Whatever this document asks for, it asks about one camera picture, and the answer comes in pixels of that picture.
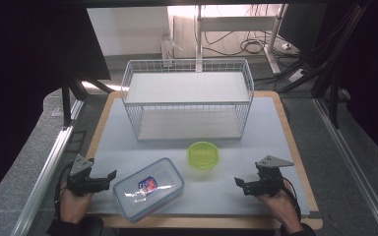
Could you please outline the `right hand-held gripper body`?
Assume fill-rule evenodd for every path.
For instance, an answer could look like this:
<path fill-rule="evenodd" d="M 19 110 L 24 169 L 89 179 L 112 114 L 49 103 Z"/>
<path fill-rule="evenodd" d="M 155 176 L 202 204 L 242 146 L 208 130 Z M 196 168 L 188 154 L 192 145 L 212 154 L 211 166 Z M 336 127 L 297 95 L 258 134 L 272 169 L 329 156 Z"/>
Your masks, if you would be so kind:
<path fill-rule="evenodd" d="M 284 186 L 284 177 L 281 167 L 293 166 L 291 161 L 267 155 L 255 163 L 258 169 L 259 180 L 245 183 L 244 187 L 250 188 L 253 196 L 274 196 Z"/>

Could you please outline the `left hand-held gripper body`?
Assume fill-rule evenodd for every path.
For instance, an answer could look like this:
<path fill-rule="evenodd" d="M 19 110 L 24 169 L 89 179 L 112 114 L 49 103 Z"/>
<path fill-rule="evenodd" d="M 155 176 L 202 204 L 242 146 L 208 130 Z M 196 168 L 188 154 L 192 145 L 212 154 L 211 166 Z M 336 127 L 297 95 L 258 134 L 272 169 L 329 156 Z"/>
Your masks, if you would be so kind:
<path fill-rule="evenodd" d="M 78 154 L 73 160 L 72 167 L 67 177 L 67 189 L 77 196 L 94 193 L 98 184 L 109 183 L 106 177 L 91 178 L 90 174 L 94 160 L 86 159 Z"/>

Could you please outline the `clear rectangular food container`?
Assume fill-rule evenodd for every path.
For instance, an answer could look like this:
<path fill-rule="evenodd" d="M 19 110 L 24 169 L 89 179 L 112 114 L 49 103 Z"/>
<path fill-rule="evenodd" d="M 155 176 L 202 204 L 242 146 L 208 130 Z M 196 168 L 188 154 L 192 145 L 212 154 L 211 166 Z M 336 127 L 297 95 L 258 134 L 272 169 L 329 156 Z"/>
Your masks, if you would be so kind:
<path fill-rule="evenodd" d="M 113 186 L 120 214 L 137 222 L 179 196 L 185 181 L 169 158 L 161 158 Z"/>

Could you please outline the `green round plastic container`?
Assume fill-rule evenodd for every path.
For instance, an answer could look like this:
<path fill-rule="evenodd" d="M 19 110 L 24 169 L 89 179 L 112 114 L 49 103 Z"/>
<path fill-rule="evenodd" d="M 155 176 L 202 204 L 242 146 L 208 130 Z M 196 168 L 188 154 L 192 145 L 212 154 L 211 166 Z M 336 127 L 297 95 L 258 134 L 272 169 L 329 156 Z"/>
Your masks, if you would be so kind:
<path fill-rule="evenodd" d="M 193 167 L 211 169 L 219 162 L 219 149 L 210 142 L 196 142 L 187 148 L 187 158 Z"/>

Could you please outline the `white wire shelf rack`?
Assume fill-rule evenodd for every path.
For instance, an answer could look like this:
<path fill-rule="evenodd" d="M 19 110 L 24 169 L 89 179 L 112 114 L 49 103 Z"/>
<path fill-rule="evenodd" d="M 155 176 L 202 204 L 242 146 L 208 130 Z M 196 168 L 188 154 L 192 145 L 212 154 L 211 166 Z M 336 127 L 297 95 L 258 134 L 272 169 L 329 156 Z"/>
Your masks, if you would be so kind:
<path fill-rule="evenodd" d="M 131 60 L 121 96 L 140 141 L 237 140 L 254 83 L 242 58 Z"/>

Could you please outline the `person's left hand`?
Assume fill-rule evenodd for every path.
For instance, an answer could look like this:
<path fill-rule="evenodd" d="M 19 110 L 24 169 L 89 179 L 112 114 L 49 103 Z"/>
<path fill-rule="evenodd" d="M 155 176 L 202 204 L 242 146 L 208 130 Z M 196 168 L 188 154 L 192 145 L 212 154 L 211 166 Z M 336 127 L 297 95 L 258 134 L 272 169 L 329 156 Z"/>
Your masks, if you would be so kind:
<path fill-rule="evenodd" d="M 79 224 L 86 216 L 93 195 L 76 196 L 68 189 L 60 191 L 60 220 Z"/>

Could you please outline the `person's right hand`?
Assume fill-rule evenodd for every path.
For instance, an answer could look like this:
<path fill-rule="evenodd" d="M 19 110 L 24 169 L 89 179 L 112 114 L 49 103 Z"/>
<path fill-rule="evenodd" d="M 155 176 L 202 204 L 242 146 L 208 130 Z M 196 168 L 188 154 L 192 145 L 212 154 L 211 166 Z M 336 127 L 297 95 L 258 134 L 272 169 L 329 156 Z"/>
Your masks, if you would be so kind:
<path fill-rule="evenodd" d="M 262 195 L 257 196 L 256 199 L 261 201 L 269 209 L 272 216 L 282 224 L 288 235 L 303 230 L 294 205 L 291 202 L 289 195 L 283 190 L 280 190 L 273 197 Z"/>

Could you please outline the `grey table mat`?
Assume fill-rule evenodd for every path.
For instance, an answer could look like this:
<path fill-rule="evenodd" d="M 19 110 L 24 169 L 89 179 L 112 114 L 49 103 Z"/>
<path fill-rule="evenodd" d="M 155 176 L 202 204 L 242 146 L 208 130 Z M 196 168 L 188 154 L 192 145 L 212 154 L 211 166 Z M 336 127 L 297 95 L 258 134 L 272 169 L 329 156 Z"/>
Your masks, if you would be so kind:
<path fill-rule="evenodd" d="M 169 158 L 182 175 L 182 193 L 153 211 L 167 216 L 266 215 L 266 208 L 251 196 L 244 196 L 234 178 L 247 182 L 258 179 L 255 163 L 267 155 L 293 161 L 274 100 L 257 97 L 252 102 L 241 140 L 216 141 L 220 159 L 211 169 L 198 169 L 188 163 L 190 141 L 139 142 L 133 132 L 123 102 L 117 98 L 108 117 L 94 155 L 92 175 L 103 176 L 113 170 L 116 178 L 110 189 L 93 196 L 90 212 L 120 214 L 113 186 L 154 163 Z"/>

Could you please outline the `black metal stand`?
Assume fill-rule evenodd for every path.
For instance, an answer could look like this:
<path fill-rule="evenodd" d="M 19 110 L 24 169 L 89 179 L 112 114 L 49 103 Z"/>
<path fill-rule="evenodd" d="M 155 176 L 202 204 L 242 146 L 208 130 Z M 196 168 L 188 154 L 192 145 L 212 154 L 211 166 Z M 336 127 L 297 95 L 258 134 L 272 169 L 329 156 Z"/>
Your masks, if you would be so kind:
<path fill-rule="evenodd" d="M 330 91 L 328 99 L 328 119 L 330 124 L 336 129 L 339 129 L 338 102 L 340 85 L 335 66 L 339 63 L 339 58 L 343 49 L 347 45 L 347 42 L 371 2 L 372 0 L 352 0 L 352 4 L 350 5 L 350 15 L 346 20 L 345 28 L 342 30 L 341 36 L 334 46 L 332 53 L 327 58 L 326 66 L 322 70 L 321 76 L 311 90 L 313 98 L 322 98 L 327 90 Z"/>
<path fill-rule="evenodd" d="M 112 93 L 113 89 L 109 88 L 107 85 L 96 79 L 84 78 L 79 79 L 75 77 L 64 77 L 62 79 L 62 106 L 63 106 L 63 128 L 67 129 L 72 125 L 72 112 L 71 112 L 71 101 L 70 101 L 70 92 L 73 95 L 83 101 L 87 98 L 87 91 L 83 82 L 90 83 L 98 89 L 106 93 Z"/>

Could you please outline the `white power strip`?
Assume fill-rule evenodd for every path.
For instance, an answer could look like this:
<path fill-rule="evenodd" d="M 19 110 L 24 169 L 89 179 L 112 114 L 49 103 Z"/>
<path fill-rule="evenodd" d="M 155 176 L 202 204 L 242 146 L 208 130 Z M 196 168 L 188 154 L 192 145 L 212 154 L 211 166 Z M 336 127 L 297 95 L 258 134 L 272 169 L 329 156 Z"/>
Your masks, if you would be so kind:
<path fill-rule="evenodd" d="M 305 74 L 307 73 L 306 70 L 304 69 L 298 69 L 296 72 L 294 72 L 290 77 L 289 77 L 289 81 L 291 83 L 294 83 L 296 82 L 297 80 L 299 80 L 300 78 L 302 78 Z"/>

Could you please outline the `clear plastic bottle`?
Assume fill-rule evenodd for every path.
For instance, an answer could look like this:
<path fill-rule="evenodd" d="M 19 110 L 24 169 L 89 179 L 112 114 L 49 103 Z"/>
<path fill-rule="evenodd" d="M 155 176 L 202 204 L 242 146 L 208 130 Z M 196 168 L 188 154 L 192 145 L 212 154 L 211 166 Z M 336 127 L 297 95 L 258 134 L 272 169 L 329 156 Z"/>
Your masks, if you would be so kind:
<path fill-rule="evenodd" d="M 172 67 L 173 66 L 173 46 L 172 46 L 172 40 L 168 33 L 164 33 L 161 36 L 160 50 L 161 50 L 161 58 L 162 58 L 163 66 L 165 68 Z"/>

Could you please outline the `dark monitor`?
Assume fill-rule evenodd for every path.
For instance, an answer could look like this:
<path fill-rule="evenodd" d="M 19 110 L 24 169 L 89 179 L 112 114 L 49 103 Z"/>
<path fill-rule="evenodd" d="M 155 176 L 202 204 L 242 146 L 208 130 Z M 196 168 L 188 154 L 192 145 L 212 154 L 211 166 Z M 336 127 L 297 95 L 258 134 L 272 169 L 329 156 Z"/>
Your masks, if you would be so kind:
<path fill-rule="evenodd" d="M 326 9 L 326 3 L 288 4 L 279 36 L 302 53 L 309 52 L 316 45 Z"/>

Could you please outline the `aluminium rail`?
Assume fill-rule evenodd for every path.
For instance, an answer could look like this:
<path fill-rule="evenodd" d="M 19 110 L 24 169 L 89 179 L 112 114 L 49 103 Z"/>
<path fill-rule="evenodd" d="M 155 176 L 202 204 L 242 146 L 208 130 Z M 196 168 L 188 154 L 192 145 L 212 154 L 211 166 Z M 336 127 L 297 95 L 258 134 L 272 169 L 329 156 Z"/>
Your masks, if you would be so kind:
<path fill-rule="evenodd" d="M 72 134 L 74 124 L 83 107 L 83 102 L 76 100 L 69 110 L 70 115 L 65 115 L 71 119 L 68 126 L 63 127 L 59 132 L 55 143 L 44 162 L 44 165 L 36 179 L 27 202 L 21 211 L 21 214 L 10 234 L 10 236 L 27 236 L 32 226 L 33 220 L 45 196 L 47 188 L 51 182 L 52 176 L 57 168 L 58 162 L 62 156 L 64 148 Z"/>
<path fill-rule="evenodd" d="M 315 104 L 318 113 L 320 114 L 324 124 L 326 125 L 334 143 L 336 144 L 341 157 L 346 164 L 346 167 L 348 168 L 354 182 L 357 185 L 357 188 L 359 189 L 362 197 L 366 201 L 372 215 L 374 216 L 374 219 L 378 224 L 378 194 L 369 183 L 341 130 L 339 128 L 336 128 L 335 125 L 331 122 L 329 117 L 329 109 L 324 104 L 324 101 L 321 98 L 313 98 L 312 101 Z"/>

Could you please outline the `white desk frame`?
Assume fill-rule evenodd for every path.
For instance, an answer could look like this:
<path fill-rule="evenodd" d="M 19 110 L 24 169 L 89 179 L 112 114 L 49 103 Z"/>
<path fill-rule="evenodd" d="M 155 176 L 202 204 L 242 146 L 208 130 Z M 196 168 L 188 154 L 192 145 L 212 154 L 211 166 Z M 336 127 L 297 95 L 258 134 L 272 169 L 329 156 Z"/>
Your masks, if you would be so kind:
<path fill-rule="evenodd" d="M 197 59 L 203 58 L 201 34 L 206 31 L 270 31 L 270 39 L 263 46 L 264 53 L 274 75 L 281 73 L 273 48 L 279 32 L 286 4 L 281 4 L 275 16 L 259 17 L 203 17 L 201 6 L 197 7 L 195 35 L 197 36 Z"/>

